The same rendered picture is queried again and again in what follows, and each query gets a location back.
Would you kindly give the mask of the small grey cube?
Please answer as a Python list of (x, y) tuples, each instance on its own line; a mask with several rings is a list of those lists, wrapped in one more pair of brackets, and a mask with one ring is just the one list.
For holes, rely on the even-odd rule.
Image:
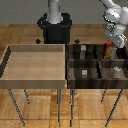
[(88, 76), (88, 71), (83, 69), (82, 70), (82, 78), (87, 78), (87, 76)]

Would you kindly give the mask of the tall grey block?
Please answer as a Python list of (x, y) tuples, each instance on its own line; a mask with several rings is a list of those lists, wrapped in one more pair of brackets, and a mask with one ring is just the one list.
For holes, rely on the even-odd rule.
[(86, 45), (81, 45), (80, 59), (85, 59)]

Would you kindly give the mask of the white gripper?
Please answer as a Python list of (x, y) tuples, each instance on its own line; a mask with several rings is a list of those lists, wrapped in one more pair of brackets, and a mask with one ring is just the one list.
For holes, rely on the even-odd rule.
[(117, 48), (123, 48), (127, 42), (127, 38), (123, 34), (115, 36), (109, 29), (106, 29), (104, 34)]

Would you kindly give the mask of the red cereal box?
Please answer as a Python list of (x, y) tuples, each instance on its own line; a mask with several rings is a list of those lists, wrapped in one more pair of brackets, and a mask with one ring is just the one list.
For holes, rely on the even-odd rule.
[(103, 57), (105, 59), (107, 59), (107, 58), (113, 59), (115, 57), (114, 45), (111, 41), (107, 41), (104, 44)]

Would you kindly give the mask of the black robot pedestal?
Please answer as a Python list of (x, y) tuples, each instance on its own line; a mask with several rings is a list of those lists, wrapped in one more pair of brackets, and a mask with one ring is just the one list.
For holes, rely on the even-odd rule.
[(43, 31), (45, 44), (68, 44), (70, 42), (70, 29), (72, 20), (68, 13), (62, 13), (63, 20), (57, 24), (51, 24), (47, 21), (47, 14), (44, 14), (37, 25)]

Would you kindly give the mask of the dark wooden compartment bin with legs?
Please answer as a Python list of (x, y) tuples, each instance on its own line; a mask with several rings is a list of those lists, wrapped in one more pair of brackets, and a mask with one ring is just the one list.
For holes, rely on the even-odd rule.
[[(118, 48), (113, 59), (102, 57), (103, 44), (86, 45), (85, 59), (80, 59), (82, 44), (66, 46), (66, 79), (71, 93), (76, 89), (119, 89), (118, 97), (128, 89), (128, 50)], [(113, 72), (118, 66), (120, 72)], [(88, 71), (87, 78), (82, 78), (82, 70)]]

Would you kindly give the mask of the light wooden bin with legs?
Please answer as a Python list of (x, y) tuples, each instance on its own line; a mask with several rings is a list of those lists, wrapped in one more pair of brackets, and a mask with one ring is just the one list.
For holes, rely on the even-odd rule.
[[(65, 88), (65, 46), (62, 44), (9, 44), (0, 58), (0, 89)], [(16, 101), (13, 103), (25, 124)]]

